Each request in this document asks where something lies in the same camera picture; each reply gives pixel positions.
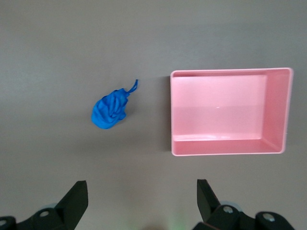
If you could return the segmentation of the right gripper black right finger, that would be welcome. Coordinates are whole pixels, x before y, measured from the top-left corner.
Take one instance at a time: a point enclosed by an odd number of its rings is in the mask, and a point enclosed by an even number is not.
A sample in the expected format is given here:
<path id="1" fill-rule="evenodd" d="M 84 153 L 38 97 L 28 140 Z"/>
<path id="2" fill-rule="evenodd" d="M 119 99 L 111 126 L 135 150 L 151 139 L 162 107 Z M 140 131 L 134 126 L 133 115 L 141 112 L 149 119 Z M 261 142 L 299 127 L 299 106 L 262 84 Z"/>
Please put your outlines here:
<path id="1" fill-rule="evenodd" d="M 294 227 L 281 215 L 262 211 L 249 217 L 232 205 L 222 205 L 208 181 L 197 180 L 197 205 L 202 222 L 198 230 L 293 230 Z"/>

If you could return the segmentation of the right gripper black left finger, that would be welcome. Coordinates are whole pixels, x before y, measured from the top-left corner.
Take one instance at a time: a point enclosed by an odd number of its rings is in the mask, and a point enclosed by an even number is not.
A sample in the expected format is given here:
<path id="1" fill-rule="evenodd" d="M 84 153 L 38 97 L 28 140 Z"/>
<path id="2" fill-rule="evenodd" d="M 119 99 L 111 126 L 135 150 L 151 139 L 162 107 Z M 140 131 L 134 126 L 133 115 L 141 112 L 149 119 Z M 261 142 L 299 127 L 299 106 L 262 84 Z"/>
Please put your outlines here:
<path id="1" fill-rule="evenodd" d="M 87 182 L 77 181 L 55 207 L 41 209 L 19 223 L 13 216 L 3 216 L 0 218 L 0 228 L 2 230 L 73 230 L 87 207 Z"/>

